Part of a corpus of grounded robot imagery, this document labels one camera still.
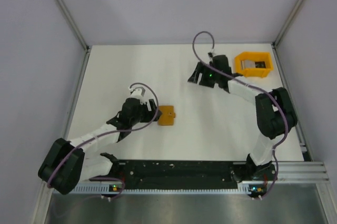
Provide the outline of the orange leather card holder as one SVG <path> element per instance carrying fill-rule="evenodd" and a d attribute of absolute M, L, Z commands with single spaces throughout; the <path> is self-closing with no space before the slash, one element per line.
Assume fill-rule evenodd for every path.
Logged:
<path fill-rule="evenodd" d="M 174 111 L 174 106 L 166 105 L 159 106 L 159 111 L 162 113 L 157 121 L 159 126 L 173 126 L 176 113 Z"/>

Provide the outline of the silver VIP card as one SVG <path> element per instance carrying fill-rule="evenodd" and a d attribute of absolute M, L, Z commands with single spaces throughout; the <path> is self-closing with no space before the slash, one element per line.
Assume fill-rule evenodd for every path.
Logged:
<path fill-rule="evenodd" d="M 247 68 L 255 68 L 255 61 L 252 60 L 242 60 L 241 65 L 242 69 L 247 69 Z"/>

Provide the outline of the yellow plastic bin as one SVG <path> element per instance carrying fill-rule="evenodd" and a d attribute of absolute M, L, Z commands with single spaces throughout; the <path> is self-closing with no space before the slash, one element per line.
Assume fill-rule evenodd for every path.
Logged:
<path fill-rule="evenodd" d="M 269 52 L 242 52 L 234 58 L 235 71 L 245 77 L 266 77 L 273 71 Z"/>

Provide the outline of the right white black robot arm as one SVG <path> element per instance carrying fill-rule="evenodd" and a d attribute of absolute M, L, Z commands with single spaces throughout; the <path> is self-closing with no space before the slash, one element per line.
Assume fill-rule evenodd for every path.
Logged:
<path fill-rule="evenodd" d="M 189 83 L 213 88 L 218 85 L 229 94 L 237 95 L 255 107 L 257 127 L 260 131 L 253 150 L 247 155 L 243 168 L 232 172 L 233 177 L 257 180 L 272 168 L 275 150 L 297 125 L 298 119 L 288 91 L 279 87 L 271 91 L 249 82 L 240 73 L 234 73 L 225 55 L 209 53 L 210 62 L 198 62 L 188 78 Z"/>

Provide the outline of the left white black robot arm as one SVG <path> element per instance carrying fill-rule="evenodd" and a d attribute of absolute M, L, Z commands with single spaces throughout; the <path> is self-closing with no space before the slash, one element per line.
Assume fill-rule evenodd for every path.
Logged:
<path fill-rule="evenodd" d="M 107 152 L 107 147 L 137 131 L 137 124 L 145 128 L 158 121 L 160 115 L 157 100 L 142 102 L 138 98 L 127 98 L 117 115 L 100 128 L 72 140 L 55 140 L 38 176 L 63 195 L 82 181 L 100 176 L 116 179 L 119 167 L 114 164 L 116 158 Z"/>

